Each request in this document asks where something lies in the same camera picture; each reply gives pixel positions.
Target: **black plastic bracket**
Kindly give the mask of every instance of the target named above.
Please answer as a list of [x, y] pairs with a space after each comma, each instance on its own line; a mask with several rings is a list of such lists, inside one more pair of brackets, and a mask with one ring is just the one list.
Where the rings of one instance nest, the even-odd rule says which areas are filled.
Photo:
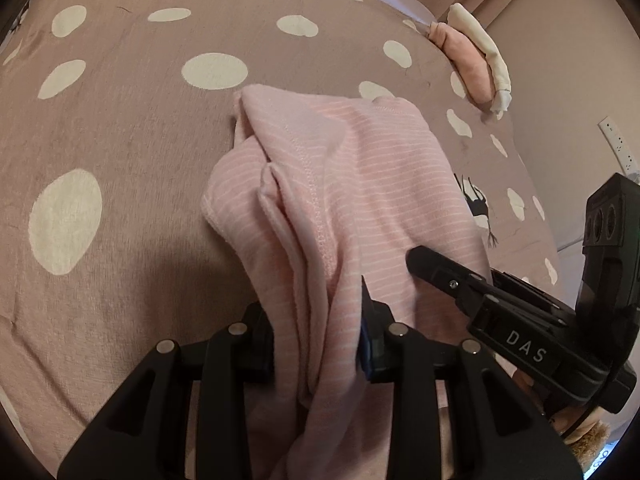
[[470, 334], [545, 389], [548, 416], [569, 405], [600, 405], [612, 413], [625, 405], [636, 385], [625, 363], [630, 347], [621, 355], [623, 365], [613, 368], [594, 354], [569, 306], [495, 269], [491, 284], [427, 247], [408, 251], [406, 264], [412, 275], [455, 298], [469, 316]]
[[372, 383], [394, 383], [387, 480], [439, 479], [436, 380], [445, 381], [455, 478], [581, 480], [571, 450], [476, 340], [455, 347], [396, 323], [363, 282], [359, 360]]
[[250, 480], [243, 383], [273, 377], [273, 331], [258, 303], [205, 342], [158, 343], [63, 460], [58, 480], [183, 480], [191, 385], [197, 478]]

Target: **pink pillow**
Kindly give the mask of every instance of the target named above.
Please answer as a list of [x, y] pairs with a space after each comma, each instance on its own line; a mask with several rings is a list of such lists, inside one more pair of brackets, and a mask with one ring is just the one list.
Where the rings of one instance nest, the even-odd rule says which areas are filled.
[[416, 22], [424, 23], [426, 25], [431, 22], [436, 22], [436, 18], [433, 13], [427, 9], [418, 0], [380, 0], [390, 5], [394, 9], [399, 10], [409, 18], [412, 18]]

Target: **penguin print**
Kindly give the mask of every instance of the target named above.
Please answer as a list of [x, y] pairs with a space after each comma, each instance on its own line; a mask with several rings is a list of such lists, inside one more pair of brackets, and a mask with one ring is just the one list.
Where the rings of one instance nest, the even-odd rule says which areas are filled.
[[24, 17], [26, 16], [27, 11], [29, 10], [29, 1], [30, 0], [27, 0], [27, 3], [24, 4], [24, 7], [20, 11], [18, 16], [14, 20], [14, 22], [12, 23], [11, 27], [9, 27], [9, 34], [12, 32], [16, 32], [22, 25], [22, 22], [24, 21]]
[[456, 177], [456, 182], [458, 183], [460, 191], [462, 191], [462, 194], [465, 196], [466, 204], [469, 206], [469, 210], [476, 221], [476, 225], [482, 229], [488, 229], [489, 237], [487, 238], [487, 244], [489, 247], [494, 248], [498, 244], [498, 240], [491, 231], [491, 223], [489, 222], [489, 205], [486, 201], [486, 196], [479, 187], [475, 186], [471, 182], [470, 178], [461, 176], [461, 178], [458, 179], [458, 176], [455, 173], [453, 175]]

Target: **wall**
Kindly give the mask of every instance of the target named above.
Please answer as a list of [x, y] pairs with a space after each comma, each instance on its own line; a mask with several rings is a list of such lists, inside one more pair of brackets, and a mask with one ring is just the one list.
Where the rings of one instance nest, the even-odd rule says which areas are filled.
[[[640, 39], [615, 0], [513, 0], [489, 26], [509, 67], [515, 142], [559, 248], [582, 235], [587, 197], [618, 162], [598, 122], [610, 116], [640, 160]], [[560, 251], [575, 303], [584, 257]], [[632, 363], [640, 370], [640, 345]], [[620, 436], [640, 387], [607, 421]]]

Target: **fabric fold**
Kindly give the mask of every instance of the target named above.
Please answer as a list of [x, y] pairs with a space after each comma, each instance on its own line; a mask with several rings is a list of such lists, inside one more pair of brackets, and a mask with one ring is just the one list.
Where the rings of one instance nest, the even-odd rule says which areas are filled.
[[416, 282], [404, 256], [423, 244], [488, 276], [481, 237], [408, 101], [252, 85], [236, 95], [236, 118], [202, 209], [274, 329], [274, 387], [246, 394], [255, 478], [357, 478], [386, 463], [374, 459], [388, 452], [392, 406], [388, 385], [356, 366], [361, 276], [396, 320], [455, 344], [465, 316]]

